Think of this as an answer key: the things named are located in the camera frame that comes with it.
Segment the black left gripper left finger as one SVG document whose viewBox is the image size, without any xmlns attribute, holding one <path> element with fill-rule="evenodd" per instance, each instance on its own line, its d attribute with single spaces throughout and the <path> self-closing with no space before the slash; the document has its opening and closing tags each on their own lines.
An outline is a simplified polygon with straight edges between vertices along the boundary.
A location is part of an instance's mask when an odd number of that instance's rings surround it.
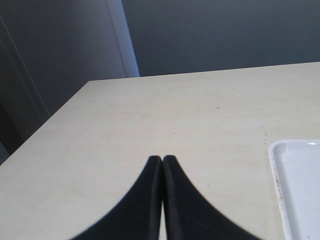
<svg viewBox="0 0 320 240">
<path fill-rule="evenodd" d="M 119 203 L 75 240 L 158 240 L 163 199 L 163 162 L 148 158 Z"/>
</svg>

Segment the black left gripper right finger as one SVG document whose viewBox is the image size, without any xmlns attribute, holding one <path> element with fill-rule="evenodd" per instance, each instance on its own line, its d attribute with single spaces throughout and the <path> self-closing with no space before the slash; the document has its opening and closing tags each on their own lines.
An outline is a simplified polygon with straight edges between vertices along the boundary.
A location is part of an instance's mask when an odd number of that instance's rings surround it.
<svg viewBox="0 0 320 240">
<path fill-rule="evenodd" d="M 282 240 L 265 162 L 167 155 L 164 214 L 169 240 Z"/>
</svg>

